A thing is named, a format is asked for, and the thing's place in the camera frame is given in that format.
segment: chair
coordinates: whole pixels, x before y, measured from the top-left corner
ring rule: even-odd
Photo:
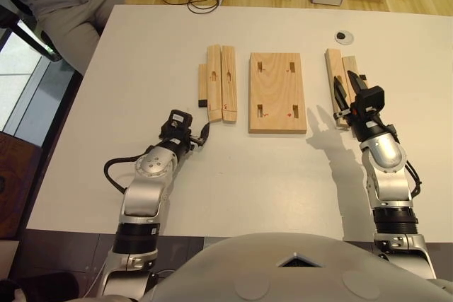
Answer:
[[[15,7],[19,9],[20,12],[26,14],[27,16],[33,16],[33,12],[30,10],[28,6],[26,6],[20,0],[10,0],[11,3],[14,4]],[[0,28],[9,28],[15,34],[17,34],[20,38],[22,38],[27,44],[29,44],[32,48],[37,50],[40,54],[47,57],[52,62],[59,61],[62,57],[59,55],[58,51],[55,49],[50,37],[47,35],[46,32],[41,32],[41,40],[49,46],[54,53],[48,52],[44,47],[42,47],[39,43],[37,43],[31,36],[29,36],[24,30],[22,30],[17,24],[20,18],[7,8],[4,8],[0,5]]]

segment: black cable bundle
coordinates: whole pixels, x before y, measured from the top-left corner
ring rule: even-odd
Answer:
[[[195,14],[211,13],[220,5],[220,0],[214,0],[214,4],[209,6],[203,6],[202,4],[210,0],[187,0],[183,3],[171,3],[167,0],[162,1],[168,5],[186,5],[188,10]]]

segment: white table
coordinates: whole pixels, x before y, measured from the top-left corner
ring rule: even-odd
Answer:
[[[343,47],[337,30],[355,36]],[[382,118],[394,123],[423,181],[415,199],[428,242],[453,241],[452,19],[294,8],[117,6],[94,54],[28,228],[114,233],[122,195],[103,177],[110,158],[158,142],[173,108],[206,123],[197,107],[197,66],[206,47],[236,47],[238,122],[211,125],[210,139],[183,162],[163,234],[237,236],[263,231],[371,240],[374,224],[359,144],[333,128],[324,61],[328,47],[354,54],[370,85],[386,91]],[[300,52],[307,135],[247,132],[251,52]],[[133,165],[113,169],[128,185]]]

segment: black cable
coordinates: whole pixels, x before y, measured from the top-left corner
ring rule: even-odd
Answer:
[[[392,135],[392,137],[395,139],[396,143],[401,144],[398,136],[396,135],[396,132],[394,130],[390,129],[388,126],[384,125],[384,123],[378,117],[374,116],[373,122],[378,124],[379,127],[381,127],[384,131],[390,133]],[[412,196],[412,198],[417,197],[422,191],[422,189],[421,189],[422,181],[420,180],[420,176],[417,174],[417,171],[412,166],[411,162],[406,161],[406,165],[404,166],[404,168],[407,170],[409,175],[411,175],[413,181],[415,182],[415,187],[413,188],[413,190],[411,192],[411,196]]]
[[[162,272],[175,272],[175,271],[176,271],[175,269],[162,269],[162,270],[159,270],[156,274],[159,275]]]
[[[108,169],[109,169],[112,165],[115,165],[115,164],[136,162],[137,159],[139,159],[139,158],[142,157],[143,155],[146,155],[147,153],[149,153],[153,148],[154,148],[154,145],[148,146],[148,148],[145,150],[145,152],[142,153],[141,155],[138,155],[138,156],[133,156],[133,157],[120,157],[120,158],[110,159],[110,160],[107,161],[107,163],[105,163],[105,165],[104,165],[104,176],[107,178],[107,180],[110,182],[111,185],[113,185],[119,192],[121,192],[122,194],[124,194],[124,193],[126,192],[126,188],[123,187],[123,186],[121,186],[121,185],[119,185],[117,182],[114,181],[113,178],[111,178],[110,174],[108,173]]]
[[[210,6],[201,6],[201,5],[198,5],[198,4],[203,4],[205,3],[206,1],[210,1],[210,0],[187,0],[183,3],[171,3],[167,0],[162,0],[165,4],[168,4],[168,5],[186,5],[188,10],[192,13],[195,13],[195,14],[207,14],[207,13],[211,13],[213,11],[215,11],[215,9],[217,7],[219,7],[220,5],[220,0],[214,0],[214,4],[213,5],[210,5]]]

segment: round black object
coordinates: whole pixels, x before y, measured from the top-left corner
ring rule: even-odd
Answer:
[[[0,301],[13,301],[16,289],[22,289],[27,302],[62,302],[79,297],[79,283],[69,272],[27,277],[17,282],[0,281]]]
[[[418,220],[410,207],[377,208],[373,216],[378,233],[418,233]]]
[[[122,223],[118,225],[113,252],[117,254],[144,254],[155,251],[159,224]]]

